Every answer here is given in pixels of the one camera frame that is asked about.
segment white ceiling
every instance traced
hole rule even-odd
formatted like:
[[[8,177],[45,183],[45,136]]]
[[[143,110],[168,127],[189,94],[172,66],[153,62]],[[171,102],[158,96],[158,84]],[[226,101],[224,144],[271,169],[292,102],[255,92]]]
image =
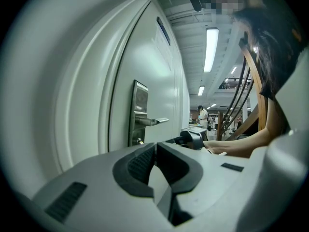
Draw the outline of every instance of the white ceiling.
[[[243,31],[232,23],[231,16],[216,14],[215,9],[196,12],[190,0],[158,0],[174,34],[183,59],[190,94],[191,109],[199,105],[208,107],[228,106],[234,96],[233,90],[218,90],[226,77],[239,77],[243,55],[238,46]],[[219,29],[216,55],[210,73],[204,73],[206,54],[206,28]],[[234,66],[236,71],[231,75]],[[205,86],[202,96],[198,96],[199,86]]]

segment ceiling light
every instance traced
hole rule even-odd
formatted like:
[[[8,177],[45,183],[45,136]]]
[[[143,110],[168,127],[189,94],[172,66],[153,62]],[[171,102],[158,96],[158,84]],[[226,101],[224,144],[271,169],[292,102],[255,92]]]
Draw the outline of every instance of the ceiling light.
[[[199,91],[198,91],[198,95],[201,96],[203,94],[205,86],[200,86],[199,87]]]
[[[236,70],[237,66],[234,67],[234,69],[232,70],[231,74],[234,73],[234,71]]]
[[[211,72],[214,56],[216,55],[218,37],[218,29],[206,29],[206,56],[204,72]]]

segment dark hair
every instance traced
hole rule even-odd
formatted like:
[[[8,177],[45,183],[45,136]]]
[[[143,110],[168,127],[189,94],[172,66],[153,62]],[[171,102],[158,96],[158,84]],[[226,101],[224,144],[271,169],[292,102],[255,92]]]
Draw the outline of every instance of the dark hair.
[[[294,32],[302,32],[295,18],[285,11],[267,8],[245,8],[233,15],[234,19],[250,28],[250,47],[258,47],[264,82],[271,96],[283,86],[295,69],[299,53],[308,41]]]

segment person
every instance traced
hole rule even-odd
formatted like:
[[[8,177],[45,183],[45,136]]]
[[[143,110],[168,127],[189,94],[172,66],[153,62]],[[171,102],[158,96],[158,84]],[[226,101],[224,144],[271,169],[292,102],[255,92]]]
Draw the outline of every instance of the person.
[[[230,124],[229,128],[228,128],[230,134],[232,134],[233,129],[234,129],[234,123],[232,122]]]
[[[242,125],[242,116],[240,115],[237,119],[237,130]]]
[[[207,130],[211,131],[211,117],[209,113],[207,113]]]
[[[214,128],[216,130],[218,129],[218,121],[219,121],[219,118],[218,118],[218,116],[216,116],[216,118],[214,119]]]
[[[200,116],[200,125],[204,128],[204,129],[207,129],[207,125],[208,125],[208,121],[207,121],[207,118],[208,118],[208,112],[207,110],[202,106],[198,106],[198,111],[199,111],[199,116]]]
[[[235,22],[245,31],[250,50],[255,49],[261,66],[262,89],[268,99],[267,121],[256,134],[235,141],[207,141],[204,147],[215,154],[249,157],[254,149],[267,146],[287,129],[286,118],[275,95],[296,68],[298,57],[309,51],[308,39],[293,13],[281,0],[245,0],[234,12]]]

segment black vent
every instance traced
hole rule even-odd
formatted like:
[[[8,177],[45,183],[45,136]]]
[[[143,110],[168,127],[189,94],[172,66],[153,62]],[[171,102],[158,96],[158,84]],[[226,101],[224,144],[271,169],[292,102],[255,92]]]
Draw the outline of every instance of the black vent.
[[[229,163],[223,163],[221,167],[229,168],[229,169],[232,169],[238,172],[241,172],[244,169],[244,167],[236,166],[236,165],[229,164]]]
[[[45,210],[45,212],[57,221],[64,222],[86,188],[87,185],[74,182]]]
[[[129,162],[129,173],[133,178],[148,185],[149,175],[154,166],[154,161],[154,150],[148,149]]]
[[[155,145],[146,144],[120,158],[112,169],[117,184],[130,195],[154,197],[154,190],[148,186],[149,175],[155,161]]]

